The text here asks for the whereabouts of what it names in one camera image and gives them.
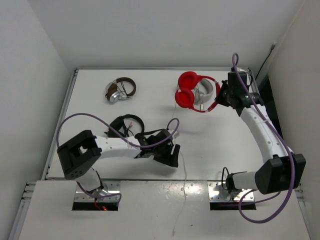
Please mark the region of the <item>red headphones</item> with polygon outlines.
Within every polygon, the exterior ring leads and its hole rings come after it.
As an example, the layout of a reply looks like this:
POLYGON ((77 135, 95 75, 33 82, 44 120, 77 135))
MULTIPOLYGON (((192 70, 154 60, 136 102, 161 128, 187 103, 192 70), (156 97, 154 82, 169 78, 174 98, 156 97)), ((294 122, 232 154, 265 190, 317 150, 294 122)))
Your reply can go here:
POLYGON ((178 88, 174 95, 175 102, 181 108, 191 109, 198 113, 208 113, 218 105, 216 101, 214 101, 206 110, 204 110, 203 107, 201 107, 200 109, 195 108, 195 96, 193 93, 193 89, 202 79, 208 79, 213 86, 213 92, 215 90, 215 95, 217 96, 219 94, 221 86, 219 82, 213 77, 207 75, 199 75, 194 71, 186 71, 182 73, 178 78, 178 88))

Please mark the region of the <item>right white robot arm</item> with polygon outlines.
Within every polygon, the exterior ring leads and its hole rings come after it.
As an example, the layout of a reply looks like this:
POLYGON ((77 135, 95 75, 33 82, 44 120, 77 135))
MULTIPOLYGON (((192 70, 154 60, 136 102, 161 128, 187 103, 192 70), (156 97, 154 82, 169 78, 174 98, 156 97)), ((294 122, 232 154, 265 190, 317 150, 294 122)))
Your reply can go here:
POLYGON ((297 188, 306 166, 302 154, 295 154, 284 147, 270 120, 264 102, 257 92, 249 92, 246 85, 247 73, 230 71, 227 80, 222 82, 216 102, 232 107, 249 128, 260 153, 263 165, 252 172, 229 173, 225 186, 229 193, 242 189, 258 190, 267 195, 297 188))

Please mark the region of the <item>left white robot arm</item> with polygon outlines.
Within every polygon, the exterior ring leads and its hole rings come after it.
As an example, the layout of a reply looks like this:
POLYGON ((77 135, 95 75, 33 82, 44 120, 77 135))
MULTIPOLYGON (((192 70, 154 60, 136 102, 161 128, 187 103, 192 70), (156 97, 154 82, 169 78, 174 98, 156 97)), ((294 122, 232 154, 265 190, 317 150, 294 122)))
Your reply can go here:
POLYGON ((130 137, 102 137, 84 130, 60 145, 57 155, 66 180, 76 181, 89 197, 105 199, 105 186, 93 166, 99 159, 127 157, 147 159, 177 168, 180 145, 173 142, 173 131, 157 129, 130 137))

